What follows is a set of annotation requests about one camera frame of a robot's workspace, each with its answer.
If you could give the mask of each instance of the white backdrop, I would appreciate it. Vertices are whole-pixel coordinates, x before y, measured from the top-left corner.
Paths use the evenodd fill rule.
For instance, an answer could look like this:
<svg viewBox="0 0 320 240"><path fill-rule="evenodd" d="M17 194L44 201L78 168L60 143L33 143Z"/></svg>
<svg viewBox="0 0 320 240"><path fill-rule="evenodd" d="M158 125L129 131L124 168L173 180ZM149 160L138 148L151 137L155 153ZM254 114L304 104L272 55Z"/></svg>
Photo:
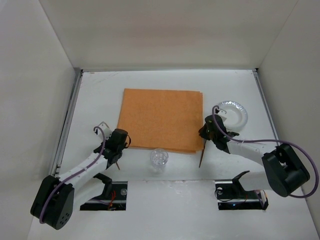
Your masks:
<svg viewBox="0 0 320 240"><path fill-rule="evenodd" d="M74 67L258 68L297 0L40 0Z"/></svg>
<svg viewBox="0 0 320 240"><path fill-rule="evenodd" d="M279 137L302 146L320 169L320 1L299 0L263 61L261 76ZM312 167L305 160L314 185ZM320 230L320 190L307 203Z"/></svg>
<svg viewBox="0 0 320 240"><path fill-rule="evenodd" d="M0 3L0 238L25 240L75 73L38 0L5 2Z"/></svg>

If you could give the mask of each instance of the white tabletop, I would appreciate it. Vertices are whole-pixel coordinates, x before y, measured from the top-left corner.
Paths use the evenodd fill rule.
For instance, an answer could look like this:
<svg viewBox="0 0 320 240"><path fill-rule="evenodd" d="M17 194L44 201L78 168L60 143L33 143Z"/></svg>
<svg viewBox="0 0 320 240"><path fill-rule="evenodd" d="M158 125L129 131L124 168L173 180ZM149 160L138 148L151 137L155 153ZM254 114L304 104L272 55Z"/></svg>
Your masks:
<svg viewBox="0 0 320 240"><path fill-rule="evenodd" d="M274 138L251 70L87 72L82 78L61 173L85 160L100 145L94 126L105 121L116 128L124 88L200 91L203 117L221 101L236 101L248 112L248 123L241 131L243 138ZM268 191L266 212L218 210L211 180L230 179L245 170L261 171L257 163L224 153L208 142L201 168L200 152L170 152L165 171L155 174L150 152L125 149L118 161L121 170L112 166L104 172L114 181L128 181L126 211L75 211L59 231L40 225L35 218L28 239L319 239L304 199L283 198Z"/></svg>
<svg viewBox="0 0 320 240"><path fill-rule="evenodd" d="M248 112L248 123L241 136L246 139L274 138L256 80L251 70L170 70L86 72L76 102L70 132L62 160L64 173L86 159L101 139L93 127L105 121L117 127L125 88L191 90L203 93L203 117L222 101L240 103ZM155 174L150 162L151 150L126 149L105 174L114 181L129 180L214 180L233 178L242 171L263 168L243 157L230 155L206 144L201 168L201 152L169 153L165 171Z"/></svg>

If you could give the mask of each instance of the transparent cup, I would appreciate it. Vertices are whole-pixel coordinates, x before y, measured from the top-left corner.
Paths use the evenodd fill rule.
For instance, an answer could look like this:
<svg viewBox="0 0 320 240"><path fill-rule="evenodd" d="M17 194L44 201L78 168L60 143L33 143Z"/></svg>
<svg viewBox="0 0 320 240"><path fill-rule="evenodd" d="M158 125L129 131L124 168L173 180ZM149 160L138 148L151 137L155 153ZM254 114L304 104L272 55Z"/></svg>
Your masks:
<svg viewBox="0 0 320 240"><path fill-rule="evenodd" d="M168 153L161 148L157 148L151 152L151 162L152 166L158 170L165 168L166 163L168 162Z"/></svg>

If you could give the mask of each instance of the purple cable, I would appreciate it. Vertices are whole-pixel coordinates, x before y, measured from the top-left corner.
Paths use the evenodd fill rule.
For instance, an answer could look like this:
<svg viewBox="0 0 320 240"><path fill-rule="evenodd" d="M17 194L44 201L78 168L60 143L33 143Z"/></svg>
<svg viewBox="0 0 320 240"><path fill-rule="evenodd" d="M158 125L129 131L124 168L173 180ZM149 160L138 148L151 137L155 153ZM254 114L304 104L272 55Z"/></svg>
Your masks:
<svg viewBox="0 0 320 240"><path fill-rule="evenodd" d="M102 148L101 148L101 151L99 152L99 155L95 158L95 160L93 160L88 166L86 166L85 168L88 169L90 167L92 167L97 161L98 159L101 157L102 153L104 152L105 150L105 144L106 144L106 135L104 133L104 131L99 127L99 126L95 126L93 128L93 131L96 131L97 129L99 129L101 131L101 134L102 134L102 138L103 138L103 142L102 142ZM40 217L39 217L39 221L41 224L44 224L43 222L43 218L44 218L44 215L45 215L45 212L46 212L46 209L47 209L47 206L50 202L50 200L52 199L52 197L54 196L54 194L58 191L58 189L67 181L69 181L70 179L73 179L74 177L78 176L79 174L83 173L86 169L83 168L79 171L77 171L76 173L72 174L71 176L67 177L65 180L63 180L62 182L60 182L53 190L52 192L50 193L50 195L48 196L48 198L46 199L44 205L43 205L43 208L41 210L41 213L40 213Z"/></svg>
<svg viewBox="0 0 320 240"><path fill-rule="evenodd" d="M215 118L215 115L216 115L216 110L220 110L219 106L215 105L213 108L212 108L212 118L213 118L213 121L214 121L214 124L216 125L216 127L219 129L219 131L229 140L232 140L232 141L235 141L237 143L247 143L247 144L252 144L252 143L265 143L265 142L272 142L272 143L281 143L281 144L288 144L288 145L291 145L292 147L295 147L296 149L298 149L300 152L302 152L306 158L310 161L312 167L313 167L313 170L314 170L314 174L315 174L315 183L314 183L314 187L313 189L306 195L302 195L302 196L296 196L296 195L292 195L290 194L289 196L290 197L293 197L293 198L297 198L297 199L305 199L305 198L308 198L310 196L312 196L317 188L318 188L318 185L319 185L319 173L318 173L318 169L317 169L317 166L315 164L315 162L312 160L311 156L305 151L303 150L300 146L298 146L297 144L295 143L292 143L290 141L284 141L284 140L276 140L276 139L258 139L258 140L239 140L239 139L234 139L230 136L228 136L222 129L221 127L218 125L217 123L217 120Z"/></svg>

